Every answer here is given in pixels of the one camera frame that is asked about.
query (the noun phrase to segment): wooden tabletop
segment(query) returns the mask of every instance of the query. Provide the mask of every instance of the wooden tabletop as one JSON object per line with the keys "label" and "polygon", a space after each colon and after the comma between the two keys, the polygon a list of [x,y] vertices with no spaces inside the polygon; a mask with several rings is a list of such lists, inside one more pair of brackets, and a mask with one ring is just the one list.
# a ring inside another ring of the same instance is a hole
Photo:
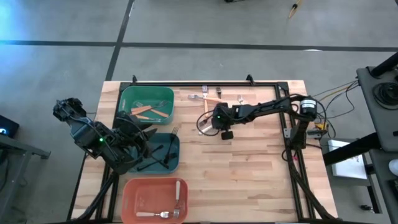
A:
{"label": "wooden tabletop", "polygon": [[[306,95],[304,81],[285,81],[290,93]],[[104,82],[96,120],[111,128],[118,100],[120,82]],[[278,114],[256,118],[246,125],[232,127],[234,139],[221,136],[199,136],[195,127],[204,113],[203,100],[188,100],[188,94],[201,95],[201,87],[171,87],[175,93],[172,124],[156,126],[158,133],[171,133],[178,126],[180,164],[173,174],[187,181],[189,188],[186,222],[294,222],[297,221],[292,184],[287,163],[281,153],[285,149]],[[222,98],[229,105],[238,104],[237,94],[244,103],[256,104],[275,99],[272,87],[222,87]],[[208,97],[216,97],[209,88]],[[214,104],[209,103],[209,110]],[[308,143],[318,144],[308,139]],[[330,214],[337,216],[321,150],[303,150],[310,188]],[[98,193],[104,171],[104,161],[87,157],[73,208],[72,218],[81,215]],[[145,177],[164,177],[146,175]],[[127,173],[120,176],[114,221],[121,221],[123,187],[138,177]],[[109,206],[110,190],[103,214]],[[308,217],[305,197],[300,190],[304,216]]]}

